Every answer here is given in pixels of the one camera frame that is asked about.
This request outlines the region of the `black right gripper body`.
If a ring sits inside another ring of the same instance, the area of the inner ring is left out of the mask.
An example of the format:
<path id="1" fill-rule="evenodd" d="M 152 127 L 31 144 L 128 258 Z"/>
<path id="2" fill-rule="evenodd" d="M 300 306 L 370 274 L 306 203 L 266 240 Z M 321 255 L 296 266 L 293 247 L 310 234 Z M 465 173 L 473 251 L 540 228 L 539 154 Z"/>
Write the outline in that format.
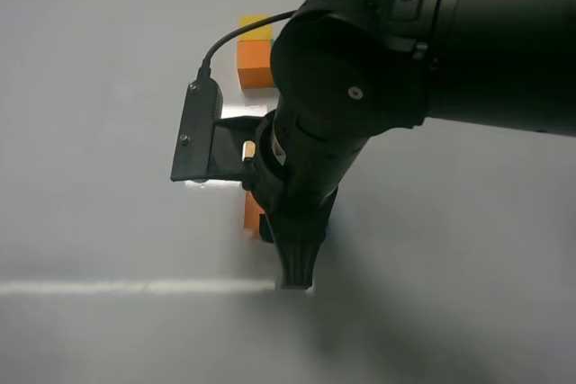
<path id="1" fill-rule="evenodd" d="M 356 110 L 275 110 L 243 117 L 245 141 L 256 145 L 246 181 L 265 211 L 262 237 L 279 246 L 318 246 L 338 185 L 370 138 Z"/>

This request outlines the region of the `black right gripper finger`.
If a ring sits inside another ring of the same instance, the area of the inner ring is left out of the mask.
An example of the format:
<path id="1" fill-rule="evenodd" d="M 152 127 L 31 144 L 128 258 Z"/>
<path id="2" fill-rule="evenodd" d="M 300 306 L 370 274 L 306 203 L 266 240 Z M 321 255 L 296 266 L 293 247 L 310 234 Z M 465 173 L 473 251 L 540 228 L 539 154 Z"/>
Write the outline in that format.
<path id="1" fill-rule="evenodd" d="M 282 267 L 283 289 L 309 289 L 313 285 L 313 272 L 320 243 L 297 241 L 276 243 Z"/>

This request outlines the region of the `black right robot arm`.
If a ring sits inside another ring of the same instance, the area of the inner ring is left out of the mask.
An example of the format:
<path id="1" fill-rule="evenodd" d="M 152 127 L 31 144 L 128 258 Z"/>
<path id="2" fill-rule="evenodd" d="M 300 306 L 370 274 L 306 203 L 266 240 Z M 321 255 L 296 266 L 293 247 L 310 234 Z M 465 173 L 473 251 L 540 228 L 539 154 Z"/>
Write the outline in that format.
<path id="1" fill-rule="evenodd" d="M 272 47 L 280 97 L 252 193 L 282 285 L 307 289 L 367 141 L 428 118 L 571 136 L 575 0 L 306 0 Z"/>

